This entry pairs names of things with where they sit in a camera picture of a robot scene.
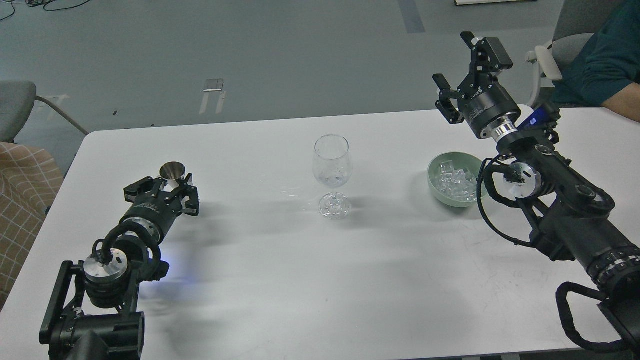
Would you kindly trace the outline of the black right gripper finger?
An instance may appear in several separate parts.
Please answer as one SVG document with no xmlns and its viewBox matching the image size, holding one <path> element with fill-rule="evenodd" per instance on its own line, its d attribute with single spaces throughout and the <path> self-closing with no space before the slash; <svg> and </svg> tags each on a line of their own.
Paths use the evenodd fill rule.
<svg viewBox="0 0 640 360">
<path fill-rule="evenodd" d="M 454 107 L 452 100 L 465 100 L 468 93 L 468 86 L 462 82 L 457 89 L 452 89 L 448 80 L 441 73 L 432 75 L 436 86 L 438 87 L 438 100 L 435 105 L 439 112 L 444 116 L 450 125 L 459 125 L 467 120 L 464 114 Z"/>
<path fill-rule="evenodd" d="M 498 86 L 500 73 L 514 66 L 500 39 L 478 38 L 471 31 L 461 32 L 460 37 L 471 50 L 471 59 L 468 74 L 457 91 L 464 96 L 477 96 Z"/>
</svg>

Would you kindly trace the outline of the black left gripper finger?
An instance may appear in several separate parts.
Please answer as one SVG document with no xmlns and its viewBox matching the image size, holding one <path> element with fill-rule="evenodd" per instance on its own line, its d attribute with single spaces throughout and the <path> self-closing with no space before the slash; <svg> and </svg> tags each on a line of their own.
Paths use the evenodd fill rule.
<svg viewBox="0 0 640 360">
<path fill-rule="evenodd" d="M 198 188 L 193 184 L 192 173 L 188 173 L 185 178 L 177 181 L 177 187 L 174 189 L 175 197 L 180 199 L 181 208 L 179 214 L 185 214 L 192 217 L 198 217 L 200 214 L 200 199 Z"/>
<path fill-rule="evenodd" d="M 123 192 L 125 202 L 134 203 L 141 196 L 158 198 L 159 193 L 164 189 L 166 180 L 161 177 L 145 177 L 124 187 Z"/>
</svg>

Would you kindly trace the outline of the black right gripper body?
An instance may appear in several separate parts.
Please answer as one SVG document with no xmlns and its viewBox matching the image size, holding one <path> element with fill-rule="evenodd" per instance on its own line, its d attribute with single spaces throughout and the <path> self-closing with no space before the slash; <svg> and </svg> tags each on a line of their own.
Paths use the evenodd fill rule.
<svg viewBox="0 0 640 360">
<path fill-rule="evenodd" d="M 494 121 L 503 117 L 516 121 L 522 114 L 512 96 L 498 83 L 479 88 L 462 98 L 460 112 L 478 139 L 489 136 L 487 127 Z"/>
</svg>

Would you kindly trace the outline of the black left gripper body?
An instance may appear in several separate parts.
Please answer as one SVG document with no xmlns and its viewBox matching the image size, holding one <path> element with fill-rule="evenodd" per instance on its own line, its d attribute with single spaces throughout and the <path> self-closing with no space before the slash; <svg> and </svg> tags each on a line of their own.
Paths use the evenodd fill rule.
<svg viewBox="0 0 640 360">
<path fill-rule="evenodd" d="M 153 196 L 150 193 L 137 196 L 126 194 L 125 201 L 132 205 L 119 223 L 130 222 L 142 225 L 157 244 L 162 244 L 185 207 L 185 199 L 182 196 L 171 197 L 169 193 L 160 193 L 159 196 Z"/>
</svg>

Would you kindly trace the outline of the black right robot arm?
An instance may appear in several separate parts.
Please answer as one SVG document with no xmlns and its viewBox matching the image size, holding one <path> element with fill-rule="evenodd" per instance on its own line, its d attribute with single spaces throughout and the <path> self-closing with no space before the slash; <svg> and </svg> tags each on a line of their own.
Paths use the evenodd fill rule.
<svg viewBox="0 0 640 360">
<path fill-rule="evenodd" d="M 531 227 L 529 241 L 501 234 L 516 246 L 537 249 L 552 261 L 578 261 L 596 289 L 573 282 L 555 292 L 566 336 L 593 353 L 640 351 L 639 248 L 612 223 L 615 201 L 571 168 L 555 150 L 560 110 L 543 102 L 515 125 L 521 110 L 499 84 L 500 72 L 514 65 L 498 38 L 477 38 L 464 31 L 471 51 L 470 70 L 457 89 L 432 76 L 439 89 L 436 107 L 451 125 L 467 123 L 478 139 L 492 138 L 498 155 L 485 159 L 477 188 L 508 208 L 518 208 Z M 598 301 L 598 308 L 621 339 L 590 342 L 580 335 L 568 301 L 576 293 Z"/>
</svg>

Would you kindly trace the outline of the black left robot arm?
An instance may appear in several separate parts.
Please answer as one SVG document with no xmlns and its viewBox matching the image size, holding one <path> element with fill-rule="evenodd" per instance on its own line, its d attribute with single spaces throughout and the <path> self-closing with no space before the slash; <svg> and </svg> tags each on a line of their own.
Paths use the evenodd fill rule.
<svg viewBox="0 0 640 360">
<path fill-rule="evenodd" d="M 192 174 L 165 164 L 123 190 L 130 208 L 80 262 L 61 264 L 39 330 L 51 360 L 139 360 L 146 316 L 137 310 L 140 285 L 170 269 L 160 244 L 181 215 L 200 203 Z"/>
</svg>

